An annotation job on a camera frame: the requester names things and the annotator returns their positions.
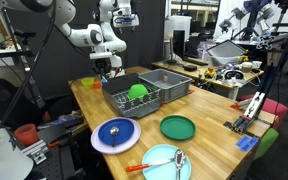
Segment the white plate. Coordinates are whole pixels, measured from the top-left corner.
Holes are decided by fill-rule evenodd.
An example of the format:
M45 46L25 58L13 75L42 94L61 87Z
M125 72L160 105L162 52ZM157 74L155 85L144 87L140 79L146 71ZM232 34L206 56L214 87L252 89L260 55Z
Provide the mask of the white plate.
M134 132L133 132L131 138L129 140L127 140L126 142L122 143L122 144L116 145L115 147L112 147L110 145L104 144L100 140L100 138L98 137L98 132L99 132L100 128L105 123L107 123L109 121L112 121L112 120L115 120L115 119L121 119L121 117L110 119L110 120L107 120L107 121L103 122L102 124L97 126L95 128L95 130L93 131L93 133L92 133L91 143L92 143L93 147L97 151L99 151L101 153L104 153L104 154L118 154L118 153L121 153L121 152L125 152L125 151L129 150L132 146L134 146L134 144L138 141L138 139L141 136L141 127L140 127L140 125L136 121L134 121L133 119L124 118L123 117L123 119L130 120L134 124Z

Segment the metal bracket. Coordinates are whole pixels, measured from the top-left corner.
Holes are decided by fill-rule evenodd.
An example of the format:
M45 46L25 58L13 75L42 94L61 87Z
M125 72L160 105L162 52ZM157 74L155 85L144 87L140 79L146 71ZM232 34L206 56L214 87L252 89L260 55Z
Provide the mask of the metal bracket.
M23 149L22 153L33 159L36 164L40 164L41 162L46 160L45 153L47 153L48 151L49 150L46 143L43 140L40 140L35 144L32 144L31 146Z

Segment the blue plate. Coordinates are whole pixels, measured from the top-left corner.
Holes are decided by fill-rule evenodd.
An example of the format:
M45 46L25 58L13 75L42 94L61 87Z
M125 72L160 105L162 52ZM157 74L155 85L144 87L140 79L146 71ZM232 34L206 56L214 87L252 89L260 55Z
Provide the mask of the blue plate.
M116 118L105 123L98 132L99 139L107 145L112 145L114 136L111 135L110 130L113 127L119 129L118 134L115 136L115 145L122 144L129 140L134 132L134 124L127 118Z
M154 146L145 153L142 164L149 164L156 160L173 158L177 149L177 147L167 144ZM180 179L188 180L191 176L191 171L191 162L188 157L186 157L185 163L181 168ZM176 165L175 162L169 162L160 166L152 166L143 169L143 174L147 180L176 179Z

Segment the light blue plate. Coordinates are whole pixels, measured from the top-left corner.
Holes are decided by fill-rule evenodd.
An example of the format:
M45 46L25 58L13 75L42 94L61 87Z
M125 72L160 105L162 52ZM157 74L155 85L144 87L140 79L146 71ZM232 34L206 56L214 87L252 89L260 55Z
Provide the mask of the light blue plate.
M145 153L142 164L152 163L155 160L173 158L177 149L177 147L168 144L154 146ZM191 162L188 157L186 157L181 169L181 180L188 180L191 176L191 171ZM143 174L147 180L175 180L176 165L175 162L170 162L160 166L152 166L143 169Z

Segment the spoon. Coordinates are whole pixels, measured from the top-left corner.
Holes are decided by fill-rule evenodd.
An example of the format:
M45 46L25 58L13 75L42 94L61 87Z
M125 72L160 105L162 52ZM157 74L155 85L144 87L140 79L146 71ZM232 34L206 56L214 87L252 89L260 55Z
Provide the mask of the spoon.
M119 129L117 127L112 127L112 129L110 130L111 136L114 136L112 147L115 147L115 137L118 134L118 131L119 131Z

